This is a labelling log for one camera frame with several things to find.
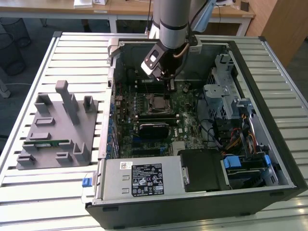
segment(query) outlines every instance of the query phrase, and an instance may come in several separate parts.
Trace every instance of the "blue latch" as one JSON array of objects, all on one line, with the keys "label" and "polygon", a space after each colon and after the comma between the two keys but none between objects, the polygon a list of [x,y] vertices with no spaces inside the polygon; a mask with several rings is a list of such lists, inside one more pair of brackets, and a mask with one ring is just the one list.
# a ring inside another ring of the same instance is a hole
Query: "blue latch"
[{"label": "blue latch", "polygon": [[265,159],[265,162],[266,162],[267,166],[270,166],[271,165],[271,161],[270,161],[269,155],[265,155],[264,159]]},{"label": "blue latch", "polygon": [[92,177],[82,179],[82,187],[83,188],[92,187]]},{"label": "blue latch", "polygon": [[227,156],[224,160],[223,160],[223,164],[225,166],[225,168],[230,168],[230,167],[241,167],[241,162],[240,162],[240,158],[238,156]]}]

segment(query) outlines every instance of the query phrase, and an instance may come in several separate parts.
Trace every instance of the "gray carpet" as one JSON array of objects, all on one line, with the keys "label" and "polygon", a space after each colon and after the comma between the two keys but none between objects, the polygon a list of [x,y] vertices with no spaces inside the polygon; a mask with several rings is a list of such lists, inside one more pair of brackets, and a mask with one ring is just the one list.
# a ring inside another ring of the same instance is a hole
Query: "gray carpet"
[{"label": "gray carpet", "polygon": [[[22,55],[26,62],[26,70],[16,76],[9,77],[0,69],[0,78],[4,83],[32,83],[40,63],[45,55],[54,31],[65,32],[83,32],[80,20],[70,19],[48,19],[47,27],[43,27],[39,19],[24,19],[32,43],[21,49]],[[89,20],[93,32],[110,32],[106,20]],[[127,24],[120,23],[119,33],[143,33],[145,22],[132,22]],[[306,99],[308,99],[308,43],[304,42],[294,59],[290,63],[287,71],[298,85]],[[9,85],[11,97],[3,99],[0,97],[0,135],[9,135],[19,111],[23,105],[26,95],[29,91],[27,85]],[[0,138],[0,151],[5,145],[4,139]]]}]

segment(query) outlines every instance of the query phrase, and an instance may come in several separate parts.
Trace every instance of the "wooden table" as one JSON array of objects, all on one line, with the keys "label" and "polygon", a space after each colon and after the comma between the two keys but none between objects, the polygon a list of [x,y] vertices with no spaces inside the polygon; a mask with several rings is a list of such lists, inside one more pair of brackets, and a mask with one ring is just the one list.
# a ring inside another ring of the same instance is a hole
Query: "wooden table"
[{"label": "wooden table", "polygon": [[[111,33],[116,33],[117,20],[147,20],[149,3],[138,0],[109,0],[106,5],[74,9],[74,0],[0,0],[1,17],[107,19]],[[237,35],[244,36],[253,11],[245,12],[230,6],[213,10],[210,22],[240,24]]]}]

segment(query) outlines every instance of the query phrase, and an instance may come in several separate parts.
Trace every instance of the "black wire mesh trash bin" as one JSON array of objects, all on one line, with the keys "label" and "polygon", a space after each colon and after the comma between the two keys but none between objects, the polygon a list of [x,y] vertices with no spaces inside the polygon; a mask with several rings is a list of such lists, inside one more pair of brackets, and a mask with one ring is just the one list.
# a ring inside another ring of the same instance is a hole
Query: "black wire mesh trash bin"
[{"label": "black wire mesh trash bin", "polygon": [[0,24],[6,33],[14,36],[19,47],[25,47],[31,43],[30,36],[22,18],[0,18]]},{"label": "black wire mesh trash bin", "polygon": [[12,34],[0,33],[0,67],[9,76],[21,73],[26,67]]}]

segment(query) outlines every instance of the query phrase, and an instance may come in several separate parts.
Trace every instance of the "power supply label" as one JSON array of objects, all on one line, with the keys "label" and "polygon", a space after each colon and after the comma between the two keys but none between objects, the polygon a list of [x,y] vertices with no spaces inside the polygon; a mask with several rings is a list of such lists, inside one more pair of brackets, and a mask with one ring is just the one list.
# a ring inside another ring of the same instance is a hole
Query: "power supply label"
[{"label": "power supply label", "polygon": [[162,164],[133,165],[131,175],[131,194],[134,197],[164,194]]}]

